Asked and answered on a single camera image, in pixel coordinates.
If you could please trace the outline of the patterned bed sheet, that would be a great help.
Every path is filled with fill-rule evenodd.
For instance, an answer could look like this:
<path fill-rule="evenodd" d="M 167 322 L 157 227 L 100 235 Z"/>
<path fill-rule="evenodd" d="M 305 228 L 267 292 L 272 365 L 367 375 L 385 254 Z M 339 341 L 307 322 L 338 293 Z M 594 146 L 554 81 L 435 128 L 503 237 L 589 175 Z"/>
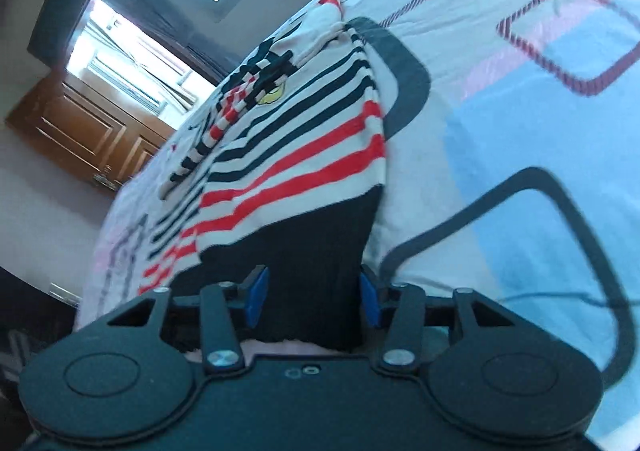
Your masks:
<path fill-rule="evenodd" d="M 431 295 L 475 289 L 582 350 L 605 388 L 590 437 L 637 449 L 639 0 L 341 3 L 384 113 L 385 184 L 360 266 Z M 78 327 L 145 293 L 153 158 L 106 216 Z M 348 351 L 242 346 L 358 353 L 374 343 L 361 330 Z"/>

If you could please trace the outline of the brown wooden door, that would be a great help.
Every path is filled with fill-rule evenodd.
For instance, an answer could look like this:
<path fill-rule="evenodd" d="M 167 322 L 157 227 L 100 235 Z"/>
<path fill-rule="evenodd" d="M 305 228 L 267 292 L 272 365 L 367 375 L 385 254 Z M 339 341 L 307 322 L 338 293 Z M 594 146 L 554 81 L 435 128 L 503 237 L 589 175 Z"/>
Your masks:
<path fill-rule="evenodd" d="M 115 194 L 174 128 L 88 70 L 58 67 L 23 96 L 6 125 L 76 178 Z"/>

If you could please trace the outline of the striped knit sweater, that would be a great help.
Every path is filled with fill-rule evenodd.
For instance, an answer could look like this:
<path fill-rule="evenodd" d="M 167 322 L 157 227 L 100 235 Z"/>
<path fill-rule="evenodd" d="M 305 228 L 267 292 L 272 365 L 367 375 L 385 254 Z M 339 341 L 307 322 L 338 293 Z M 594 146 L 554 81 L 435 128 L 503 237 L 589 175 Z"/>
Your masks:
<path fill-rule="evenodd" d="M 385 184 L 378 85 L 341 0 L 263 41 L 155 155 L 138 289 L 193 295 L 269 270 L 267 343 L 348 351 Z"/>

